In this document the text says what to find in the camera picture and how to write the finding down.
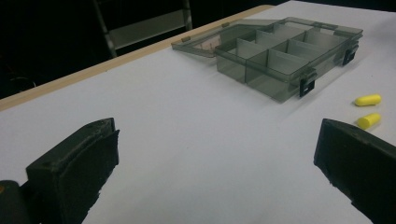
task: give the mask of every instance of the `wooden table edge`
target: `wooden table edge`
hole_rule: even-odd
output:
[[[249,10],[237,13],[235,15],[232,15],[230,17],[221,19],[219,21],[214,21],[211,22],[207,25],[198,27],[196,29],[190,30],[186,33],[180,34],[180,35],[175,35],[172,36],[168,39],[165,39],[163,41],[160,41],[158,43],[149,45],[147,47],[144,47],[142,49],[138,49],[136,51],[132,51],[130,53],[121,55],[120,57],[117,57],[115,59],[111,59],[109,61],[99,63],[97,65],[94,65],[92,67],[83,69],[81,71],[78,71],[74,74],[68,75],[66,77],[61,77],[56,80],[53,80],[49,83],[37,86],[35,88],[32,88],[28,91],[23,91],[15,95],[11,95],[7,98],[1,99],[0,100],[0,111],[6,110],[8,108],[11,108],[15,105],[20,105],[25,102],[28,102],[30,100],[33,100],[39,96],[42,96],[44,94],[57,91],[63,87],[67,87],[69,85],[72,85],[74,83],[80,82],[81,80],[84,80],[89,77],[96,76],[98,74],[104,73],[105,71],[115,68],[117,66],[120,66],[122,64],[131,62],[133,60],[136,60],[138,58],[144,57],[146,55],[149,55],[151,53],[154,53],[156,51],[159,51],[161,49],[166,49],[171,46],[171,43],[178,41],[179,39],[188,36],[188,35],[196,35],[199,34],[203,31],[218,27],[222,25],[225,22],[230,22],[230,21],[236,21],[243,19],[245,17],[254,15],[256,13],[259,13],[261,11],[264,11],[266,9],[269,9],[273,6],[269,5],[262,5],[258,7],[251,8]]]

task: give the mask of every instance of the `white tabletop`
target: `white tabletop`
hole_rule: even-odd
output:
[[[396,14],[288,2],[251,18],[363,29],[355,59],[279,104],[220,74],[216,59],[160,50],[0,112],[0,179],[89,122],[113,117],[120,165],[84,223],[371,223],[313,164],[323,118],[396,145]],[[352,101],[378,92],[383,102]]]

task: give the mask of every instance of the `foam earplug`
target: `foam earplug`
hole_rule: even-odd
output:
[[[381,115],[373,113],[358,119],[358,126],[363,130],[370,128],[381,120]]]
[[[361,96],[355,100],[355,105],[358,105],[358,106],[378,105],[379,103],[381,103],[381,95],[380,94],[365,95],[365,96]]]

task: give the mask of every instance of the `plastic organizer box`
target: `plastic organizer box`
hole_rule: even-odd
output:
[[[353,60],[362,30],[298,18],[241,20],[172,43],[172,48],[217,57],[227,75],[285,102],[303,97],[315,80]]]

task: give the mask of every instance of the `box latch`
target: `box latch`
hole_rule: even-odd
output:
[[[300,80],[300,97],[307,95],[315,88],[315,79],[317,79],[317,72],[313,69],[306,77]]]
[[[344,56],[343,65],[346,65],[350,61],[355,58],[356,50],[358,50],[359,45],[353,46],[351,49],[346,50],[346,54]]]

